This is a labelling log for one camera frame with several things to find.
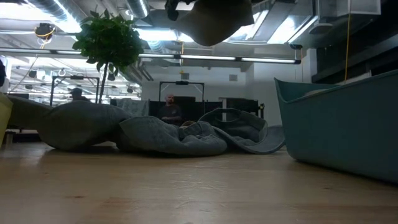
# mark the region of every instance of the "vent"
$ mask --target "vent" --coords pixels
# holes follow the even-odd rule
[[[189,73],[181,73],[181,80],[189,80]]]
[[[238,81],[238,75],[229,75],[229,81],[230,82],[237,82]]]

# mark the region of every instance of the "teal container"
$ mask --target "teal container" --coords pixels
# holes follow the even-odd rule
[[[347,85],[275,79],[294,159],[398,183],[398,70]],[[324,90],[304,96],[313,90]]]

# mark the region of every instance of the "wooden table surface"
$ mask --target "wooden table surface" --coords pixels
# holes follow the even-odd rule
[[[398,188],[294,161],[225,154],[0,151],[0,223],[398,223]]]

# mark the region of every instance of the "potted plant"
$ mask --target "potted plant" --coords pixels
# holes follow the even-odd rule
[[[143,53],[139,33],[132,28],[133,21],[125,20],[121,15],[113,16],[105,10],[102,15],[91,11],[92,17],[81,22],[81,32],[76,35],[74,50],[81,50],[81,56],[88,57],[87,63],[97,64],[97,71],[104,68],[99,93],[101,103],[108,70],[117,76],[119,71],[136,62]]]

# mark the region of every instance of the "bag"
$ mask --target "bag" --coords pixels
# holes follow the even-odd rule
[[[8,98],[0,93],[0,143],[4,134],[6,133],[8,120],[11,116],[12,102]]]

